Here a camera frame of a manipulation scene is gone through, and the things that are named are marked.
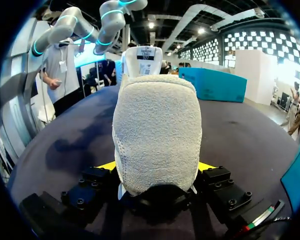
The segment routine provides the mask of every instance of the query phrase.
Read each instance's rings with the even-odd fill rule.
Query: ceiling duct
[[[250,9],[247,11],[239,12],[236,15],[228,15],[227,17],[225,17],[224,20],[219,21],[216,24],[212,25],[211,28],[219,29],[225,25],[232,24],[234,21],[240,21],[243,19],[255,17],[257,16],[257,12],[259,16],[263,15],[263,17],[265,17],[264,16],[265,13],[260,8]]]
[[[182,16],[173,16],[173,15],[164,15],[164,14],[148,14],[149,21],[155,21],[157,19],[170,19],[170,20],[178,20],[182,19]]]
[[[176,25],[174,30],[172,31],[170,37],[162,46],[162,51],[165,53],[169,47],[173,44],[177,36],[185,29],[185,27],[200,13],[201,11],[216,15],[220,18],[228,18],[229,14],[224,11],[221,11],[213,6],[209,6],[206,4],[195,4],[188,8],[185,12],[179,23]]]

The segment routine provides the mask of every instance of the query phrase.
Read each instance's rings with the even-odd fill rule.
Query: wire
[[[42,100],[43,100],[43,107],[44,107],[44,113],[45,113],[45,118],[46,118],[46,123],[48,124],[49,123],[49,120],[48,120],[48,114],[47,114],[47,108],[46,108],[46,101],[45,101],[45,93],[44,93],[44,60],[45,60],[45,54],[46,54],[46,51],[47,49],[50,47],[50,44],[49,46],[44,50],[43,54],[42,54],[42,63],[41,63],[41,72],[40,72],[40,75],[41,75],[41,91],[42,91]]]
[[[238,237],[236,237],[234,239],[240,240],[240,239],[242,239],[246,236],[249,236],[250,234],[262,229],[263,227],[266,227],[271,224],[280,223],[280,222],[291,222],[291,221],[292,221],[292,219],[290,217],[277,217],[274,220],[264,221],[264,222],[260,223],[258,226],[251,228],[250,230],[242,233],[241,235],[239,235]]]

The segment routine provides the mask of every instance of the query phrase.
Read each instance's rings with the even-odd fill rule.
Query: white partition
[[[235,74],[247,79],[245,98],[270,105],[276,77],[276,58],[260,50],[236,50]]]

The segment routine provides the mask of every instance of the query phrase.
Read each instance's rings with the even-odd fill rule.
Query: ceiling light
[[[205,32],[205,29],[204,28],[200,28],[199,30],[198,30],[198,34],[203,34]]]
[[[155,23],[154,22],[149,22],[149,28],[153,29],[155,27]]]

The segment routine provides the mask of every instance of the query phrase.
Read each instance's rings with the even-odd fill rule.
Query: black round table
[[[60,200],[61,191],[77,184],[83,169],[114,161],[112,120],[118,91],[119,86],[105,87],[83,99],[31,141],[8,183],[17,204],[43,191]],[[297,153],[296,142],[245,103],[199,103],[200,161],[230,170],[236,184],[253,193],[252,203],[266,198],[275,204],[281,199],[286,204],[279,215],[291,215],[280,178]],[[213,239],[227,230],[205,203],[180,213],[172,223],[154,226],[128,210],[105,204],[86,229],[110,239]]]

